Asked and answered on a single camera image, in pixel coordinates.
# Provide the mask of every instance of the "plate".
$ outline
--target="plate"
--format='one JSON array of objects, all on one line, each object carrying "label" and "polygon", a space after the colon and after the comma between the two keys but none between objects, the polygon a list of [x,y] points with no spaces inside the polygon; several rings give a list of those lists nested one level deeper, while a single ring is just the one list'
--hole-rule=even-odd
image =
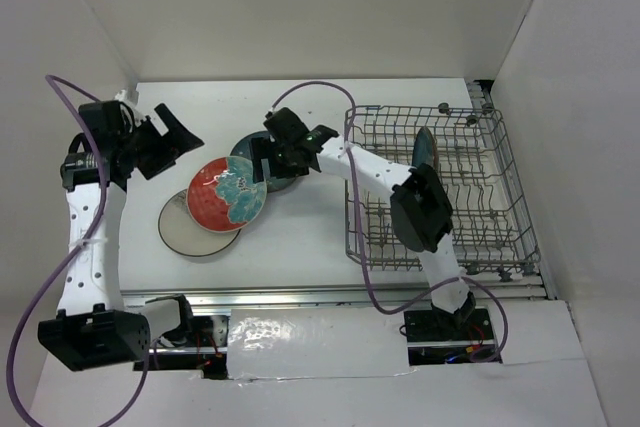
[{"label": "plate", "polygon": [[[231,150],[231,155],[237,155],[251,160],[251,139],[269,139],[271,136],[269,132],[263,130],[261,132],[254,132],[241,139],[235,147]],[[267,179],[267,192],[278,192],[279,190],[286,189],[296,181],[297,177],[293,179]]]},{"label": "plate", "polygon": [[233,232],[255,219],[267,199],[266,182],[253,181],[253,164],[221,157],[198,171],[187,190],[193,220],[211,232]]},{"label": "plate", "polygon": [[167,247],[189,257],[204,257],[220,252],[240,234],[209,232],[196,224],[187,208],[187,190],[178,192],[164,205],[158,218],[158,232]]},{"label": "plate", "polygon": [[429,164],[436,172],[438,171],[436,139],[427,127],[420,127],[413,143],[411,165],[418,167],[420,164]]}]

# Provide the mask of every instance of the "dish rack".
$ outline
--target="dish rack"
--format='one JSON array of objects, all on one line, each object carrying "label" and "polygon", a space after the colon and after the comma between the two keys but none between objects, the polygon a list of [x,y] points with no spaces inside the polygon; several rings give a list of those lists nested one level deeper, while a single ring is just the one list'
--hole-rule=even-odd
[{"label": "dish rack", "polygon": [[[350,120],[351,110],[346,119]],[[390,161],[411,164],[418,130],[433,133],[438,173],[453,206],[456,256],[468,275],[534,275],[538,242],[520,184],[502,114],[492,104],[474,108],[363,105],[355,109],[350,141]],[[351,183],[346,183],[346,252],[360,261]],[[415,255],[396,238],[386,202],[360,192],[365,256],[371,270],[421,269]]]}]

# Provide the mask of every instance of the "dark plate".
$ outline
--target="dark plate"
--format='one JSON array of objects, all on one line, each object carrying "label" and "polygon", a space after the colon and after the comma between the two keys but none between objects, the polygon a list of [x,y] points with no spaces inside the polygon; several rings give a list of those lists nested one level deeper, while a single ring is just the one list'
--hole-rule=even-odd
[{"label": "dark plate", "polygon": [[418,167],[420,164],[429,164],[438,171],[438,149],[436,139],[427,127],[421,127],[413,143],[413,155],[411,165]]},{"label": "dark plate", "polygon": [[[251,139],[268,138],[269,132],[267,132],[266,130],[249,134],[235,145],[235,147],[231,150],[231,155],[237,155],[238,157],[244,157],[245,159],[251,160],[251,149],[249,148]],[[279,190],[286,189],[295,181],[296,179],[267,179],[267,192],[277,192]]]}]

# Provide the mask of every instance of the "wire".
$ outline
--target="wire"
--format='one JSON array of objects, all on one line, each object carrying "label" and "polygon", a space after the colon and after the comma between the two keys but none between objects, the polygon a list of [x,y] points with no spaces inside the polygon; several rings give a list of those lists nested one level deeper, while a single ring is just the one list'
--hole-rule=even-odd
[{"label": "wire", "polygon": [[198,354],[198,356],[196,357],[196,360],[198,362],[200,362],[200,334],[196,332],[196,354]]},{"label": "wire", "polygon": [[453,362],[454,360],[456,360],[459,357],[462,357],[464,354],[458,354],[458,355],[454,355],[453,357],[449,357],[448,359],[445,359],[445,363],[446,364],[450,364],[451,362]]},{"label": "wire", "polygon": [[158,344],[160,344],[160,337],[158,337],[154,342],[152,342],[153,366],[156,368],[156,370],[160,370],[160,362],[158,362]]},{"label": "wire", "polygon": [[121,104],[124,105],[124,108],[129,114],[130,121],[131,121],[131,132],[133,132],[134,130],[137,130],[138,127],[136,126],[136,116],[133,114],[133,110],[124,102],[121,102]]},{"label": "wire", "polygon": [[[475,325],[475,324],[471,324],[471,328],[472,328],[472,329],[474,329],[474,330],[476,330],[477,332],[479,332],[479,333],[480,333],[480,343],[479,343],[478,345],[479,345],[479,346],[482,346],[482,344],[484,344],[484,339],[485,339],[485,337],[484,337],[484,332],[482,331],[482,329],[481,329],[480,327],[478,327],[478,326],[477,326],[477,325]],[[471,340],[473,340],[473,339],[472,339],[472,336],[471,336],[471,330],[469,330],[469,338],[470,338]]]},{"label": "wire", "polygon": [[[67,109],[69,110],[69,113],[71,113],[73,118],[76,120],[76,122],[84,132],[86,140],[89,142],[89,146],[91,147],[91,152],[93,153],[93,156],[96,160],[96,164],[98,166],[98,177],[100,179],[100,203],[98,204],[98,209],[96,211],[95,217],[93,218],[93,221],[91,222],[91,225],[89,225],[87,232],[85,233],[84,237],[82,237],[82,240],[86,241],[91,239],[96,229],[100,225],[100,221],[102,220],[102,216],[104,214],[104,209],[107,203],[107,177],[105,174],[104,162],[102,160],[102,156],[100,155],[100,150],[98,149],[98,146],[96,144],[95,139],[93,138],[93,135],[91,134],[91,131],[89,130],[87,125],[84,123],[84,121],[82,120],[82,117],[80,117],[80,114],[75,109],[75,107],[73,106],[69,98],[64,94],[64,92],[62,91],[62,89],[58,84],[62,84],[66,87],[69,87],[75,90],[76,92],[84,95],[85,97],[93,100],[94,102],[99,102],[100,99],[98,99],[94,95],[91,95],[87,91],[81,89],[77,85],[72,84],[68,80],[62,79],[55,75],[47,75],[45,79],[47,83],[51,86],[53,91],[58,95],[62,103],[67,107]],[[18,325],[16,326],[16,329],[13,333],[13,337],[11,338],[11,343],[9,344],[9,353],[7,355],[7,367],[6,367],[6,382],[7,382],[7,390],[9,391],[9,398],[11,399],[11,403],[13,404],[13,407],[16,409],[16,412],[18,413],[18,415],[22,418],[22,420],[24,420],[31,427],[43,427],[43,425],[40,424],[37,420],[35,420],[33,417],[31,417],[31,415],[29,415],[29,412],[20,401],[20,397],[18,397],[18,392],[16,389],[15,372],[14,372],[15,362],[16,362],[16,352],[18,350],[18,342],[20,341],[20,337],[22,337],[22,333],[24,332],[24,328],[27,325],[27,321],[29,320],[29,317],[33,313],[34,309],[36,308],[36,306],[38,305],[38,303],[40,302],[44,294],[54,283],[56,278],[71,263],[71,261],[76,258],[76,256],[80,253],[80,251],[84,248],[84,246],[85,246],[85,243],[80,242],[76,247],[74,247],[62,259],[60,264],[58,264],[58,266],[53,270],[53,272],[51,272],[49,277],[47,277],[47,279],[44,281],[42,286],[38,289],[36,294],[33,296],[33,299],[31,299],[31,301],[25,308],[24,312],[22,313],[22,316],[20,317],[20,320],[18,320]],[[140,392],[142,392],[142,387],[144,386],[144,383],[147,380],[148,371],[149,371],[149,351],[147,351],[147,353],[145,354],[144,366],[142,369],[142,376],[140,377],[140,382],[138,383],[138,387],[133,393],[133,396],[131,397],[129,402],[127,402],[127,404],[122,408],[120,412],[118,412],[115,416],[113,416],[113,418],[111,418],[104,424],[101,424],[100,427],[108,427],[110,425],[115,424],[129,411],[131,406],[133,406],[136,400],[138,400],[138,397],[140,396]]]},{"label": "wire", "polygon": [[[351,104],[351,115],[348,117],[348,119],[345,120],[345,123],[344,123],[345,152],[347,153],[347,156],[349,157],[349,167],[351,169],[351,183],[353,185],[354,205],[360,205],[360,193],[359,193],[359,189],[358,189],[358,171],[357,171],[357,167],[356,167],[356,161],[355,161],[355,159],[353,157],[353,153],[351,152],[351,143],[348,141],[349,133],[353,129],[353,123],[355,121],[356,110],[357,110],[356,101],[354,100],[354,98],[351,95],[351,93],[347,89],[345,89],[344,87],[341,87],[338,84],[334,84],[333,82],[327,82],[327,81],[324,81],[324,80],[311,80],[311,81],[308,81],[308,82],[302,82],[300,84],[294,85],[293,87],[291,87],[290,89],[285,91],[273,103],[273,105],[271,106],[271,110],[275,111],[275,109],[278,107],[280,102],[282,102],[292,92],[295,92],[298,89],[301,89],[303,87],[307,87],[307,86],[310,86],[310,85],[322,85],[322,86],[325,86],[325,87],[330,87],[330,88],[339,90],[340,92],[342,92],[349,99],[349,103]],[[467,284],[473,285],[476,288],[482,290],[484,293],[486,293],[489,296],[489,298],[491,300],[493,300],[495,302],[496,306],[498,307],[498,310],[500,311],[500,315],[502,316],[502,322],[503,322],[503,325],[504,325],[502,341],[500,342],[500,345],[498,346],[498,348],[496,349],[496,351],[494,352],[493,355],[491,355],[490,357],[488,357],[486,359],[478,360],[476,358],[476,360],[473,360],[473,355],[476,354],[477,352],[480,352],[481,350],[484,350],[485,348],[483,347],[481,349],[477,349],[471,355],[470,358],[474,362],[491,362],[492,360],[494,360],[494,359],[496,359],[496,358],[498,358],[500,356],[500,352],[502,352],[502,350],[504,349],[504,346],[507,344],[507,338],[509,336],[509,321],[507,320],[507,314],[504,311],[504,307],[500,303],[500,300],[498,300],[498,298],[495,295],[493,295],[493,293],[489,289],[487,289],[484,285],[482,285],[481,283],[479,283],[478,281],[476,281],[476,280],[474,280],[474,279],[472,279],[470,277],[452,277],[450,279],[443,280],[442,282],[438,282],[437,284],[434,284],[434,285],[430,286],[427,290],[425,290],[421,294],[418,294],[413,299],[409,300],[408,302],[402,304],[399,307],[396,307],[394,309],[386,309],[386,308],[384,308],[380,304],[380,302],[378,302],[378,299],[375,296],[375,290],[374,290],[373,285],[371,283],[371,278],[369,277],[369,269],[367,267],[367,258],[366,258],[366,254],[365,254],[364,234],[363,234],[363,230],[362,230],[362,216],[361,216],[361,213],[360,213],[360,209],[354,209],[354,214],[355,214],[355,220],[356,220],[356,237],[357,237],[357,241],[358,241],[358,246],[360,248],[360,267],[362,268],[362,277],[364,279],[364,285],[365,285],[365,287],[367,289],[367,294],[369,295],[369,299],[371,300],[371,303],[373,304],[373,306],[378,310],[378,312],[380,312],[381,314],[385,314],[385,315],[393,315],[393,314],[400,313],[400,312],[408,309],[409,307],[411,307],[415,303],[420,302],[422,299],[424,299],[429,294],[431,294],[434,290],[437,290],[440,287],[444,287],[445,285],[453,284],[453,283],[456,283],[456,282],[460,282],[460,280],[463,280]]]},{"label": "wire", "polygon": [[213,338],[213,335],[207,334],[207,336],[209,337],[209,340],[211,341],[211,346],[213,347],[213,350],[216,352],[216,357],[220,357],[220,352],[218,352],[218,344],[216,344],[216,341]]}]

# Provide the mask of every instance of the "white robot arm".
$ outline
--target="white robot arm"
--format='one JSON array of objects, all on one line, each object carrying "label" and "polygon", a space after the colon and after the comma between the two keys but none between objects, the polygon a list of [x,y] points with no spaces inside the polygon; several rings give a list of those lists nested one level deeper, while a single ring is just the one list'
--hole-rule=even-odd
[{"label": "white robot arm", "polygon": [[121,100],[78,110],[103,158],[107,201],[97,230],[84,239],[100,208],[102,188],[97,162],[79,134],[60,172],[69,204],[69,249],[79,242],[86,245],[69,264],[56,318],[38,324],[40,343],[73,371],[140,360],[153,339],[181,337],[190,330],[192,313],[184,296],[154,299],[136,312],[125,312],[120,293],[119,233],[127,179],[135,168],[150,179],[203,145],[166,105],[155,110],[168,129],[164,135]]},{"label": "white robot arm", "polygon": [[[345,143],[335,130],[324,125],[309,130],[286,107],[269,112],[264,126],[274,140],[251,141],[256,180],[307,175],[311,168],[351,181],[353,161],[359,188],[390,205],[393,231],[408,250],[415,252],[429,284],[460,277],[451,238],[453,209],[433,167],[390,162]],[[441,314],[439,318],[453,328],[463,325],[475,308],[475,298],[462,279],[435,290],[431,299],[434,310]]]},{"label": "white robot arm", "polygon": [[[317,154],[320,171],[351,180],[351,167],[344,150],[344,138],[332,137],[322,147],[322,152]],[[389,162],[356,145],[351,145],[350,148],[356,161],[360,187],[390,203],[394,193],[393,187],[404,184],[411,177],[411,167]],[[420,260],[429,285],[460,276],[460,266],[453,251],[450,233],[442,236],[435,252],[423,250],[415,254]],[[431,302],[441,310],[454,314],[467,301],[468,295],[469,287],[460,280],[435,290],[431,294]]]}]

